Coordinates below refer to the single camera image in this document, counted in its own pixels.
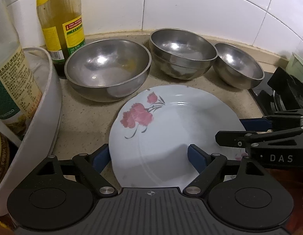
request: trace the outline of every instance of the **barcode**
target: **barcode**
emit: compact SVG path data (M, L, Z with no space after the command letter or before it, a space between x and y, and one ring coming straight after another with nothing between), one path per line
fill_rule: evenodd
M62 50L59 51L49 51L52 60L64 60Z

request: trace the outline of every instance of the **white plate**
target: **white plate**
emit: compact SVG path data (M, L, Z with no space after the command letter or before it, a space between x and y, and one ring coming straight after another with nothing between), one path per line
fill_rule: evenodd
M220 147L220 130L244 131L236 114L214 95L184 85L156 86L130 99L109 135L113 172L122 187L180 187L198 172L187 148L242 158L245 149Z

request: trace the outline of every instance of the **green container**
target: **green container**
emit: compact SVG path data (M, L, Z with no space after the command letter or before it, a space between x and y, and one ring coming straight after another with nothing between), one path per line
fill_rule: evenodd
M299 55L293 53L287 64L286 72L296 77L300 82L303 82L303 59L301 59Z

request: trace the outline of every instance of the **bowl rim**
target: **bowl rim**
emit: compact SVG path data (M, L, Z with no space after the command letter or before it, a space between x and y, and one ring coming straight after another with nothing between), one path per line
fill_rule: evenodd
M254 59L250 54L248 54L247 52L241 50L240 48L236 47L235 45L232 45L232 44L229 44L229 43L225 43L225 42L217 42L214 44L214 46L216 46L217 44L226 44L226 45L229 45L229 46L232 46L236 49L238 49L239 51L243 52L244 54L246 54L247 56L249 56L252 60L254 60L256 62L256 64L260 67L260 69L262 70L262 78L260 79L257 79L257 78L252 78L250 76L246 76L245 74L241 73L240 71L236 70L234 67L232 67L231 65L229 65L226 61L224 61L221 57L220 57L220 53L218 51L218 57L223 61L225 62L228 66L230 66L233 70L237 71L238 73L240 73L241 75L244 75L245 77L249 78L249 79L252 79L252 80L263 80L264 79L264 70L263 68L261 67L261 65L256 61L256 59Z
M73 80L73 79L68 75L68 73L67 73L67 65L68 65L68 62L69 62L70 58L71 58L76 52L78 52L79 50L82 50L82 48L84 48L84 47L86 47L86 46L88 46L88 45L90 45L90 44L97 43L97 42L101 42L101 41L108 41L108 40L128 41L128 42L132 42L132 43L135 43L135 44L140 45L141 47L143 47L143 48L145 49L145 51L147 52L148 57L149 57L149 61L148 61L148 64L147 64L146 68L145 68L141 73L137 74L135 77L130 78L129 80L126 80L126 81L123 81L123 82L114 84L114 85L107 85L107 86L88 86L88 85L79 84L79 83L77 83L75 80ZM152 59L151 59L151 54L150 54L149 50L148 50L144 45L142 45L142 44L140 44L140 43L137 43L137 42L131 41L131 40L127 40L127 39L123 39L123 38L103 39L103 40L97 40L97 41L88 43L88 44L82 46L81 48L79 48L78 50L74 51L74 52L68 57L68 59L66 60L66 63L65 63L65 65L64 65L64 73L65 73L65 75L66 75L66 77L67 77L67 80L69 80L70 82L72 82L72 83L74 83L74 84L76 84L76 85L78 85L78 86L87 87L87 88L105 88L105 87L118 86L118 85L127 83L127 82L129 82L129 81L131 81L131 80L133 80L133 79L138 78L139 76L141 76L142 74L144 74L144 73L150 68L151 62L152 62Z
M215 49L215 51L216 51L216 56L215 56L214 58L211 58L211 59L198 60L198 59L190 59L190 58L186 58L186 57L183 57L183 56L178 56L178 55L172 54L172 53L170 53L170 52L168 52L168 51L166 51L166 50L160 48L160 47L159 47L158 45L156 45L156 44L154 43L154 41L152 40L153 34L156 33L156 32L158 32L158 31L161 31L161 30L178 30L178 31L188 32L188 33L197 35L197 36L199 36L200 38L204 39L206 42L208 42L208 43ZM218 50L216 49L216 47L215 47L214 45L212 45L209 41L207 41L204 37L202 37L202 36L200 36L199 34L196 34L196 33L194 33L194 32L184 30L184 29L179 29L179 28L160 28L160 29L154 30L154 31L150 34L149 40L151 41L151 43L152 43L153 45L155 45L156 48L160 49L161 51L166 52L166 53L168 53L168 54L170 54L170 55L172 55L172 56L179 57L179 58L186 59L186 60L190 60L190 61L196 61L196 62L212 61L212 60L216 59L216 58L218 57L218 55L219 55Z

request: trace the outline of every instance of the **black stove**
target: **black stove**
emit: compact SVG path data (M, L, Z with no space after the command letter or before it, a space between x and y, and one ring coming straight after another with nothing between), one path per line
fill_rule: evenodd
M275 73L265 72L263 81L249 92L265 116L303 109L303 83L281 67Z

